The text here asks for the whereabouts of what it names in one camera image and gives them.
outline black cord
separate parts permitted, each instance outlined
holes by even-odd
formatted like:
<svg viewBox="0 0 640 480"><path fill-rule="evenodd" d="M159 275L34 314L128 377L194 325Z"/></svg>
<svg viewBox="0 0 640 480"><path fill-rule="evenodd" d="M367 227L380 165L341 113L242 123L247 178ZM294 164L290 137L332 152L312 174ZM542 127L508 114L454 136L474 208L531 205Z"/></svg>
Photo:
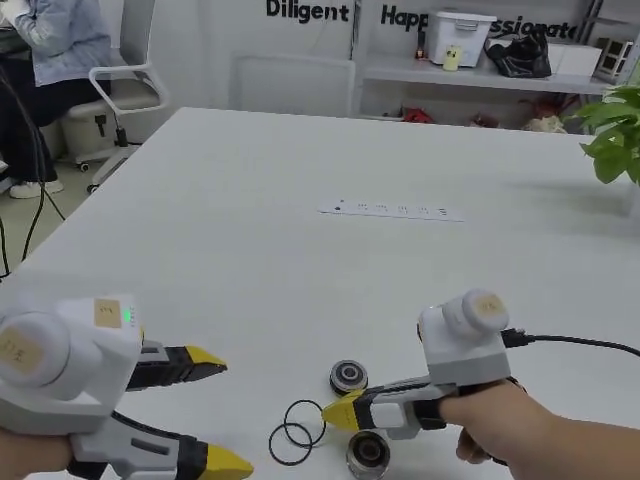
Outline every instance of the black cord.
<svg viewBox="0 0 640 480"><path fill-rule="evenodd" d="M561 335L527 335L524 330L516 330L510 328L502 332L502 340L507 348L517 348L530 345L534 342L562 342L573 343L576 345L587 345L590 347L609 348L612 350L619 350L621 352L627 352L636 357L640 357L640 350L637 348L629 347L621 343L604 342L601 340L589 340L586 338L578 337L565 337Z"/></svg>
<svg viewBox="0 0 640 480"><path fill-rule="evenodd" d="M635 355L636 357L640 357L640 350L627 345L622 345L621 343L603 342L601 340L588 340L576 337L563 337L559 335L530 335L529 338L533 342L564 342L574 343L577 345L588 345L590 347L610 348L612 350L619 350L621 352L627 352L631 355Z"/></svg>
<svg viewBox="0 0 640 480"><path fill-rule="evenodd" d="M56 213L60 217L60 220L62 220L64 222L67 219L67 217L65 217L64 214L60 211L60 209L58 208L58 205L56 205L56 202L53 201L53 198L51 198L51 195L49 194L49 192L47 192L46 188L44 190L44 194L49 199L49 203L51 203L51 206L54 208L54 210L56 211Z"/></svg>
<svg viewBox="0 0 640 480"><path fill-rule="evenodd" d="M42 214L42 210L44 208L45 196L49 199L49 201L51 202L51 205L53 205L53 208L56 210L60 218L63 221L66 220L66 218L58 208L58 205L51 198L51 195L49 195L49 192L46 191L46 182L44 179L46 165L44 162L44 151L42 146L42 139L40 137L40 131L38 130L38 127L36 127L33 121L31 120L31 116L29 115L29 112L27 111L24 104L22 103L20 96L16 93L16 91L13 89L13 86L11 85L11 82L9 82L9 80L7 79L6 72L2 67L2 65L0 65L0 81L2 81L2 83L5 85L9 93L13 95L14 100L16 101L16 104L18 105L18 108L20 110L20 113L22 113L24 122L26 123L27 128L29 129L29 136L31 139L31 144L33 146L33 156L35 159L36 177L40 185L40 200L38 202L38 208L36 210L35 215L33 216L33 220L31 221L31 226L29 227L29 232L27 233L27 238L25 239L25 242L24 242L24 249L22 251L22 261L24 261L27 258L27 255L29 254L29 246L31 245L31 238L33 236L33 232L35 231L36 225L38 224L38 220L40 219L40 215Z"/></svg>
<svg viewBox="0 0 640 480"><path fill-rule="evenodd" d="M4 275L0 277L1 281L3 278L7 278L11 275L11 271L9 270L9 259L7 258L7 236L4 230L2 217L0 217L0 242L2 242L2 263L4 264Z"/></svg>

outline white sneaker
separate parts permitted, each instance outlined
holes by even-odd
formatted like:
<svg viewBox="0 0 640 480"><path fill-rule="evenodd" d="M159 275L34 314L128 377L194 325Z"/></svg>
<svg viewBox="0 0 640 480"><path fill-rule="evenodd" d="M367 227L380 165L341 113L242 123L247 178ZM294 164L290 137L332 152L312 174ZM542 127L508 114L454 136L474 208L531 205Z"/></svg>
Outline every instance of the white sneaker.
<svg viewBox="0 0 640 480"><path fill-rule="evenodd" d="M60 180L47 182L44 188L50 194L58 193L64 190L64 185ZM9 189L11 198L37 198L40 196L40 184L38 182L22 182L14 185Z"/></svg>

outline white power strip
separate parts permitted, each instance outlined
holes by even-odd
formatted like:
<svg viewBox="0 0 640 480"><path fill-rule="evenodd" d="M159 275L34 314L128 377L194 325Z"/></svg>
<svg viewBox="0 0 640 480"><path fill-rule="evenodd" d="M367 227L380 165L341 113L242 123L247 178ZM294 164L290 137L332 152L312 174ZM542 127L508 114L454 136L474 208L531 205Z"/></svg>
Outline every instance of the white power strip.
<svg viewBox="0 0 640 480"><path fill-rule="evenodd" d="M463 222L456 212L443 207L424 207L411 205L394 205L382 202L350 202L338 200L326 203L318 208L321 213L335 215L363 215L368 217L409 218L413 220L439 220L444 222Z"/></svg>

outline wall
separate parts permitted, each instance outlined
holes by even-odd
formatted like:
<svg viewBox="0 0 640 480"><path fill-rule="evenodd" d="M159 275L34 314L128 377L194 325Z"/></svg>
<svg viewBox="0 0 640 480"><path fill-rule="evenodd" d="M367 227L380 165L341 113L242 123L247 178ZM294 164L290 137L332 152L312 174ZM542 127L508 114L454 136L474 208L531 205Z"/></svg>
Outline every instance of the wall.
<svg viewBox="0 0 640 480"><path fill-rule="evenodd" d="M105 0L105 14L116 25L119 2ZM298 0L299 5L315 4L350 9L349 21L310 20L267 16L267 1L275 0L158 0L152 32L152 60L172 93L174 106L204 106L227 108L232 57L236 52L276 52L348 58L353 19L353 0ZM480 13L495 14L505 20L575 25L580 6L587 0L389 0L389 7L397 12L426 13L443 6L458 7ZM640 20L636 0L606 0L605 13L612 18ZM629 35L635 36L631 29ZM374 33L373 50L393 54L411 55L415 48L416 27L378 24ZM380 111L397 105L398 98L415 97L431 101L437 110L450 110L452 103L483 104L511 108L523 95L505 92L412 85L371 84L365 95L364 110ZM152 115L136 122L153 130L166 115Z"/></svg>

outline hand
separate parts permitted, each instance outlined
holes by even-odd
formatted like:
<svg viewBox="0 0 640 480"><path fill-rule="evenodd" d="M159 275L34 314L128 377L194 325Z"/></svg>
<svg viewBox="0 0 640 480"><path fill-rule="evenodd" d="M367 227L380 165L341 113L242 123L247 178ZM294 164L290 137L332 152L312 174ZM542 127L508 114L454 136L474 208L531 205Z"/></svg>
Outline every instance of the hand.
<svg viewBox="0 0 640 480"><path fill-rule="evenodd" d="M445 399L440 414L447 423L464 428L456 452L461 460L478 464L491 455L507 462L520 480L538 478L531 466L544 454L558 419L509 382L468 397Z"/></svg>
<svg viewBox="0 0 640 480"><path fill-rule="evenodd" d="M58 472L73 454L66 437L32 437L0 430L0 479L22 479L32 473Z"/></svg>
<svg viewBox="0 0 640 480"><path fill-rule="evenodd" d="M0 3L0 13L6 20L16 26L16 19L22 15L28 15L31 9L26 0L6 0Z"/></svg>

